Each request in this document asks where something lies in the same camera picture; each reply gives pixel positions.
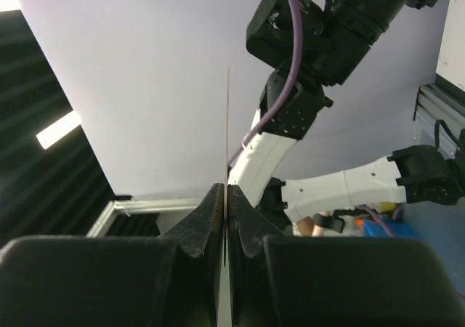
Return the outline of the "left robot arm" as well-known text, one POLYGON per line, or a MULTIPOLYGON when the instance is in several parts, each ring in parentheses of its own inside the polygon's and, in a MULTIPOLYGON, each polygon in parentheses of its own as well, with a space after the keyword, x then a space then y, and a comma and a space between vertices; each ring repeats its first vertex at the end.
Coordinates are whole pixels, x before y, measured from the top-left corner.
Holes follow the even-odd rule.
POLYGON ((449 206, 464 197, 464 143, 453 158, 439 145, 396 150, 372 163, 320 177, 274 177, 318 113, 333 105, 325 88, 343 84, 403 7, 438 0, 261 0, 246 29, 246 49, 269 65, 253 124, 229 161, 228 182, 280 230, 290 225, 341 233, 343 216, 380 203, 449 206))

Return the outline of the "gold card from bin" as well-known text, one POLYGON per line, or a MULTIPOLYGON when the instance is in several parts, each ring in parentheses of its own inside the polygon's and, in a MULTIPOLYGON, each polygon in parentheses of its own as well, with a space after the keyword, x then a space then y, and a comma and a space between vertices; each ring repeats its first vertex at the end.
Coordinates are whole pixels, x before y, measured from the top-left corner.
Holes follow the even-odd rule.
POLYGON ((222 258, 220 261, 220 282, 219 282, 219 306, 218 306, 218 326, 229 326, 230 313, 230 284, 229 284, 229 264, 227 253, 227 190, 229 173, 229 120, 230 120, 230 67, 227 68, 227 85, 225 98, 225 177, 223 195, 223 244, 222 258))

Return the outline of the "person's forearm with watch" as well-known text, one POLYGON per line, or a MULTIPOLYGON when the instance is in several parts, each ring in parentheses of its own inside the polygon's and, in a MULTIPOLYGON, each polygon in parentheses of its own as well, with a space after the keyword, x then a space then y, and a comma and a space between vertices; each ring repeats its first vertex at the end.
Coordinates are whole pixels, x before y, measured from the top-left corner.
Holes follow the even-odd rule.
POLYGON ((294 226, 294 235, 307 237, 323 237, 325 232, 343 233, 346 221, 341 217, 335 217, 329 211, 316 214, 314 217, 306 217, 298 221, 294 226))

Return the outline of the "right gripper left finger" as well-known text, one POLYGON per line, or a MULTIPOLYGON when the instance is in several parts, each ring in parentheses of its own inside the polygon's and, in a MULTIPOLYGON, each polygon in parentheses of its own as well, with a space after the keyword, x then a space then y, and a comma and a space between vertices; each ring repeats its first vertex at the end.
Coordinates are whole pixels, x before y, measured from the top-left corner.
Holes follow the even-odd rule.
POLYGON ((27 236, 1 249, 3 326, 215 326, 225 187, 157 237, 27 236))

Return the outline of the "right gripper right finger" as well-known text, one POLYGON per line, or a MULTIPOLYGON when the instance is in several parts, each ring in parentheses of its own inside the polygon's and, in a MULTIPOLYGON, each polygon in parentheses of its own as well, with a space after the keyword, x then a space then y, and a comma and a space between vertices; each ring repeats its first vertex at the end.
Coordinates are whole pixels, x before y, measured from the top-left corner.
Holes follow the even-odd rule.
POLYGON ((440 260, 409 238, 295 237, 227 189, 234 326, 462 326, 440 260))

